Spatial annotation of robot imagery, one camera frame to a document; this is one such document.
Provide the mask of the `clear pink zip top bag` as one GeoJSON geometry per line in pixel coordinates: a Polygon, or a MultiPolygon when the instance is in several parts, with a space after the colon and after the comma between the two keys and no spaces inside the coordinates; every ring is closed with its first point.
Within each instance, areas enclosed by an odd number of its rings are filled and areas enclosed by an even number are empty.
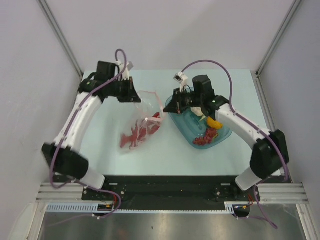
{"type": "Polygon", "coordinates": [[[158,132],[167,116],[157,92],[141,90],[138,96],[141,102],[133,104],[133,111],[119,134],[118,147],[124,154],[147,142],[158,132]]]}

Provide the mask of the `white toy cauliflower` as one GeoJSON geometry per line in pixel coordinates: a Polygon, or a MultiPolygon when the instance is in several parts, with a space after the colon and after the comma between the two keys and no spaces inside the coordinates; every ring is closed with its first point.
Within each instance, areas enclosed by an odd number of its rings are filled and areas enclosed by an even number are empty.
{"type": "Polygon", "coordinates": [[[204,115],[204,113],[202,112],[201,107],[191,107],[190,110],[197,116],[199,117],[199,122],[203,121],[204,119],[206,119],[207,117],[204,115]]]}

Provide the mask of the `red toy lobster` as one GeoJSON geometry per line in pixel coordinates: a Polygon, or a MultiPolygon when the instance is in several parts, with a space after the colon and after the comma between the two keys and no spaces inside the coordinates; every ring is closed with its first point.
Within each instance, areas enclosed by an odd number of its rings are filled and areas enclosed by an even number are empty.
{"type": "Polygon", "coordinates": [[[154,135],[161,127],[162,118],[161,113],[156,112],[151,118],[137,120],[135,125],[130,128],[131,134],[122,133],[120,135],[119,147],[124,149],[128,147],[129,150],[137,148],[144,143],[148,137],[154,135]]]}

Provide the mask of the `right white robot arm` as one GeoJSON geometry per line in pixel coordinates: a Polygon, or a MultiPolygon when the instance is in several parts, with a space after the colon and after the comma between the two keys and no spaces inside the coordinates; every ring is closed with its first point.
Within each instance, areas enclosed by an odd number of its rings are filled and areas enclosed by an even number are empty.
{"type": "Polygon", "coordinates": [[[206,117],[229,127],[252,150],[249,167],[237,176],[235,185],[230,188],[231,196],[242,201],[249,194],[249,189],[267,179],[288,163],[286,138],[282,131],[261,128],[237,112],[230,99],[215,94],[211,80],[207,75],[193,78],[193,90],[186,91],[184,86],[188,77],[179,72],[175,80],[180,87],[174,89],[171,101],[164,112],[182,114],[192,107],[200,107],[206,117]]]}

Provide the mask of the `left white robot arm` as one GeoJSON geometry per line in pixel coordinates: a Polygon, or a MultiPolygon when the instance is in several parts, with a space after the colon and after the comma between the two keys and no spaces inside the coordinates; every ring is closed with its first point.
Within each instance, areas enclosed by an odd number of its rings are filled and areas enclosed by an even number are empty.
{"type": "Polygon", "coordinates": [[[80,150],[91,120],[104,100],[113,97],[120,103],[141,102],[130,75],[132,68],[131,62],[99,61],[96,71],[81,81],[64,127],[52,143],[45,142],[41,149],[50,169],[50,178],[59,174],[77,180],[93,188],[93,194],[100,200],[110,196],[111,188],[105,184],[105,176],[90,167],[80,150]]]}

